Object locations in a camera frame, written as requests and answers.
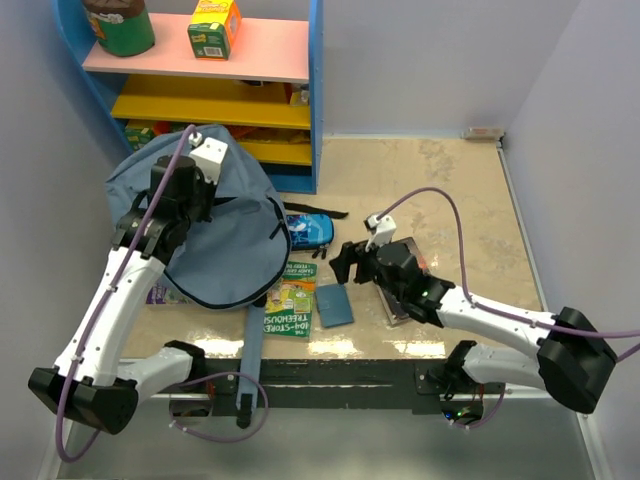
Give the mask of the blue student backpack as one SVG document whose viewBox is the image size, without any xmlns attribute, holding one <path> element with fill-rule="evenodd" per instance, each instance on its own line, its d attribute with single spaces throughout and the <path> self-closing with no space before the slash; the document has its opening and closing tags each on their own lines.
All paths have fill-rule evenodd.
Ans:
<svg viewBox="0 0 640 480">
<path fill-rule="evenodd" d="M 293 251 L 286 217 L 325 214 L 332 220 L 346 213 L 282 201 L 259 162 L 221 125 L 186 127 L 162 134 L 126 158 L 106 182 L 115 225 L 134 197 L 150 186 L 150 171 L 165 155 L 169 178 L 181 155 L 188 155 L 206 137 L 229 145 L 211 210 L 210 222 L 197 222 L 165 267 L 161 280 L 196 304 L 212 310 L 247 308 L 241 377 L 259 379 L 268 291 L 284 274 Z"/>
</svg>

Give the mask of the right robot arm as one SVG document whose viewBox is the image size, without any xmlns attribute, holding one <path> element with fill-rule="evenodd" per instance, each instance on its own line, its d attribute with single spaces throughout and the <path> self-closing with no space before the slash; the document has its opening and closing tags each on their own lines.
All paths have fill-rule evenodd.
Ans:
<svg viewBox="0 0 640 480">
<path fill-rule="evenodd" d="M 373 282 L 419 323 L 497 342 L 490 347 L 466 341 L 453 350 L 442 372 L 444 383 L 456 392 L 469 392 L 477 384 L 516 384 L 591 414 L 617 364 L 604 335 L 579 310 L 527 311 L 472 296 L 422 269 L 404 243 L 370 247 L 346 242 L 329 265 L 338 283 Z"/>
</svg>

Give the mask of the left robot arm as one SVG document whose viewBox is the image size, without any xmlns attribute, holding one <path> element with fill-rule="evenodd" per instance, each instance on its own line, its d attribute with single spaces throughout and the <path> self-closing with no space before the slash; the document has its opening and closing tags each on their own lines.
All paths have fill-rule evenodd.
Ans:
<svg viewBox="0 0 640 480">
<path fill-rule="evenodd" d="M 211 219 L 223 160 L 181 155 L 166 178 L 171 159 L 156 161 L 149 188 L 118 220 L 104 276 L 72 340 L 52 367 L 34 369 L 28 381 L 50 411 L 111 435 L 153 395 L 174 384 L 196 392 L 207 380 L 203 349 L 178 340 L 147 359 L 119 364 L 151 287 L 189 229 Z"/>
</svg>

